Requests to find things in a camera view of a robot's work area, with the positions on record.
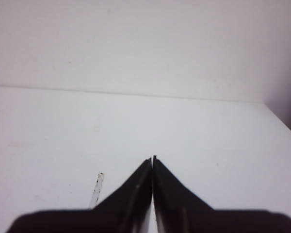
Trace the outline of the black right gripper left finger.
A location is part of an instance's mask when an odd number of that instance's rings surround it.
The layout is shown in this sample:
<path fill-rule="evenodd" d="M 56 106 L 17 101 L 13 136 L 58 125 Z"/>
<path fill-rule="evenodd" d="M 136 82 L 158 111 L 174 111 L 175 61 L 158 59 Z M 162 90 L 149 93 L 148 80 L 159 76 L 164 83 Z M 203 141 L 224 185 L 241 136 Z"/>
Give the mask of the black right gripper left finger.
<path fill-rule="evenodd" d="M 19 216 L 10 233 L 132 233 L 148 222 L 152 199 L 152 162 L 131 176 L 92 210 L 47 210 Z"/>

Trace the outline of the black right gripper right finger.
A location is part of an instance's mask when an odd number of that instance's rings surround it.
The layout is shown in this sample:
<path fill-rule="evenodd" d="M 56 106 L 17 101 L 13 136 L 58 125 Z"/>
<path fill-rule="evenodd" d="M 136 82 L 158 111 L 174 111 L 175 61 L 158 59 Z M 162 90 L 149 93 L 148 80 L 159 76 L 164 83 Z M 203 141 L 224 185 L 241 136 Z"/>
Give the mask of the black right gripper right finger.
<path fill-rule="evenodd" d="M 291 218 L 265 210 L 213 209 L 153 158 L 153 199 L 165 233 L 291 233 Z"/>

